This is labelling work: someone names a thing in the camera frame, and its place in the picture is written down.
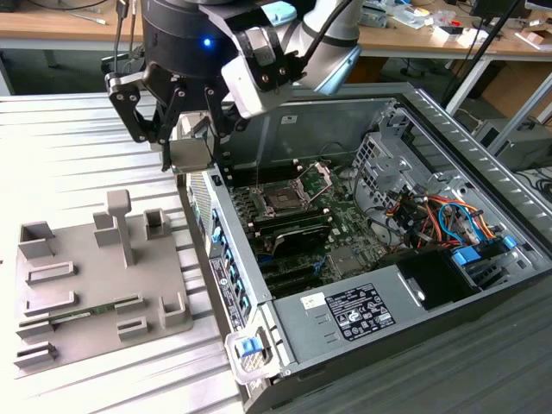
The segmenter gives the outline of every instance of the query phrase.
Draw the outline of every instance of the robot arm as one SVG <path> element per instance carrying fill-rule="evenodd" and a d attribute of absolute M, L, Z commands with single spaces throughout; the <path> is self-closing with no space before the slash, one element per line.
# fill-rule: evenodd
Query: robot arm
<path fill-rule="evenodd" d="M 285 102 L 293 82 L 332 93 L 360 53 L 361 0 L 317 0 L 303 22 L 278 30 L 249 0 L 142 0 L 141 9 L 146 68 L 110 73 L 106 86 L 132 138 L 162 146 L 164 171 L 181 113 L 209 111 L 217 143 Z M 151 120 L 136 110 L 143 89 L 157 100 Z M 223 110 L 229 92 L 235 105 Z"/>

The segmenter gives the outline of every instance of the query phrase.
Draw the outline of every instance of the blue cable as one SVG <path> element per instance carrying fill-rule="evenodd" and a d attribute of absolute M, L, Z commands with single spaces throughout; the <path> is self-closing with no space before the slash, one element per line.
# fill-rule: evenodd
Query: blue cable
<path fill-rule="evenodd" d="M 464 207 L 463 205 L 459 205 L 457 203 L 443 204 L 441 209 L 439 210 L 439 224 L 441 225 L 442 230 L 445 233 L 447 233 L 448 235 L 454 237 L 458 242 L 460 242 L 460 244 L 462 246 L 464 245 L 464 241 L 456 233 L 453 233 L 452 231 L 447 229 L 447 226 L 445 226 L 445 224 L 444 224 L 442 214 L 444 212 L 445 207 L 447 207 L 448 205 L 453 205 L 454 207 L 457 207 L 458 210 L 462 211 L 467 216 L 467 219 L 469 220 L 469 223 L 472 226 L 472 229 L 474 230 L 475 235 L 477 236 L 478 239 L 480 239 L 480 241 L 483 242 L 483 241 L 489 240 L 487 238 L 487 236 L 485 235 L 485 233 L 483 233 L 481 230 L 478 229 L 477 225 L 474 222 L 474 219 L 472 218 L 472 215 L 469 214 L 469 211 L 467 211 L 466 207 Z"/>

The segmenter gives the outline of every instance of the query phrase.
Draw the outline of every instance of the gray floor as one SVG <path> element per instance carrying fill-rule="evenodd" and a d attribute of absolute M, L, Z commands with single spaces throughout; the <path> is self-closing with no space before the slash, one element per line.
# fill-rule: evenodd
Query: gray floor
<path fill-rule="evenodd" d="M 111 54 L 56 51 L 54 56 L 59 66 L 49 68 L 42 51 L 7 50 L 3 51 L 3 61 L 17 95 L 101 92 L 105 91 L 105 85 L 100 60 Z M 410 76 L 405 76 L 401 69 L 407 67 L 406 60 L 389 59 L 381 71 L 380 81 L 410 82 L 441 101 L 450 79 L 454 76 L 445 69 L 446 61 L 410 60 L 410 64 Z M 467 99 L 462 108 L 467 112 L 461 110 L 456 117 L 469 131 L 478 125 L 474 118 L 485 120 L 503 117 L 482 98 Z"/>

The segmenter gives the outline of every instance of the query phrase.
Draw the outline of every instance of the gray fixture plate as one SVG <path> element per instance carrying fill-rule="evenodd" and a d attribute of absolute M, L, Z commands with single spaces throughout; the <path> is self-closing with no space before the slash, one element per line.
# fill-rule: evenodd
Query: gray fixture plate
<path fill-rule="evenodd" d="M 48 341 L 56 348 L 53 362 L 36 364 L 19 371 L 18 377 L 38 373 L 46 369 L 90 358 L 138 343 L 168 336 L 191 327 L 191 316 L 185 285 L 180 270 L 179 257 L 173 237 L 169 234 L 153 240 L 146 240 L 141 216 L 127 219 L 130 240 L 136 264 L 125 268 L 120 243 L 98 248 L 93 232 L 94 224 L 56 229 L 54 238 L 48 245 L 54 255 L 26 261 L 21 252 L 17 253 L 16 266 L 16 317 L 20 322 L 26 319 L 23 314 L 25 301 L 31 307 L 67 300 L 69 291 L 74 291 L 78 301 L 74 306 L 50 312 L 50 316 L 80 311 L 100 304 L 111 303 L 114 299 L 140 293 L 146 306 L 121 315 L 114 310 L 55 325 L 53 333 L 30 336 L 24 339 L 21 348 Z M 27 285 L 25 278 L 32 267 L 72 261 L 77 274 L 61 279 L 51 279 L 42 283 Z M 178 308 L 177 292 L 183 292 L 187 308 L 187 318 L 183 323 L 163 329 L 158 316 L 159 297 L 163 297 L 169 309 Z M 130 337 L 124 341 L 117 334 L 117 323 L 146 317 L 147 333 Z"/>

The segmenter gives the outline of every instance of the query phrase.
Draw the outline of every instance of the open computer chassis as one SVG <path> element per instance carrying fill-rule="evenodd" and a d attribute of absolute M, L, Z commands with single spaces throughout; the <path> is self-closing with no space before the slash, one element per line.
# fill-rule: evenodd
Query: open computer chassis
<path fill-rule="evenodd" d="M 550 209 L 423 91 L 297 90 L 186 177 L 248 412 L 474 320 L 550 274 Z"/>

